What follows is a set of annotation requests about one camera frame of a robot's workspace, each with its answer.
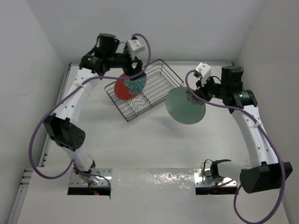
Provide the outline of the red and teal plate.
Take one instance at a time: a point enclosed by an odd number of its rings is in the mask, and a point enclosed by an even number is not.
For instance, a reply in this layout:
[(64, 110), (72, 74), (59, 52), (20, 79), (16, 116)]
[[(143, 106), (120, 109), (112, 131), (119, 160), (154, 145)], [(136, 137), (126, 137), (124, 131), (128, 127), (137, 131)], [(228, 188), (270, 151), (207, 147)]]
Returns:
[(142, 93), (147, 82), (146, 74), (143, 73), (135, 80), (117, 80), (114, 85), (114, 93), (120, 100), (129, 100)]

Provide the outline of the light green plate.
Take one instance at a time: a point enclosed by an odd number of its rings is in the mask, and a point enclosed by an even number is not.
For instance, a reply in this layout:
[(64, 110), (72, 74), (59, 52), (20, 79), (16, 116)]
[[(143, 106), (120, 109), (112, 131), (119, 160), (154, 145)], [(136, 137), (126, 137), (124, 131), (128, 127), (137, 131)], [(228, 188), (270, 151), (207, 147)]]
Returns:
[(193, 125), (200, 122), (206, 114), (205, 103), (193, 97), (188, 88), (178, 87), (166, 97), (166, 110), (177, 122)]

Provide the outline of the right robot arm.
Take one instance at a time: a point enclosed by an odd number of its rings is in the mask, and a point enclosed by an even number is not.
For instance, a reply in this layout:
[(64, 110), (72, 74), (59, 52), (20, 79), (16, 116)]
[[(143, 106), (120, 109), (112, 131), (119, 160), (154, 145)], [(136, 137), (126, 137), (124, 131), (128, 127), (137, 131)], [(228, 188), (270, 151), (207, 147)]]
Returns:
[(213, 80), (211, 66), (206, 63), (200, 63), (194, 74), (199, 78), (194, 91), (196, 96), (205, 103), (213, 98), (222, 100), (220, 107), (229, 109), (241, 130), (250, 161), (250, 168), (242, 169), (239, 174), (245, 192), (284, 189), (292, 165), (283, 162), (274, 150), (263, 127), (257, 99), (253, 91), (243, 88), (243, 68), (223, 67), (219, 83)]

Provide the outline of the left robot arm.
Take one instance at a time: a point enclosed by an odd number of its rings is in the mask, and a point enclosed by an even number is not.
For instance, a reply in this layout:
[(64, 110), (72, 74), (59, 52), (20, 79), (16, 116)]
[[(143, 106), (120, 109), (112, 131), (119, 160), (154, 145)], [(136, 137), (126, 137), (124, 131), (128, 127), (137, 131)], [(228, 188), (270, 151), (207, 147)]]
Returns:
[(81, 111), (92, 91), (111, 69), (122, 69), (119, 80), (134, 80), (144, 76), (142, 61), (137, 54), (145, 47), (134, 34), (126, 41), (124, 50), (117, 52), (120, 41), (111, 34), (99, 34), (95, 46), (86, 53), (78, 66), (75, 81), (66, 97), (62, 99), (43, 119), (43, 124), (52, 141), (69, 156), (77, 171), (89, 175), (95, 167), (94, 160), (83, 148), (85, 132), (78, 127)]

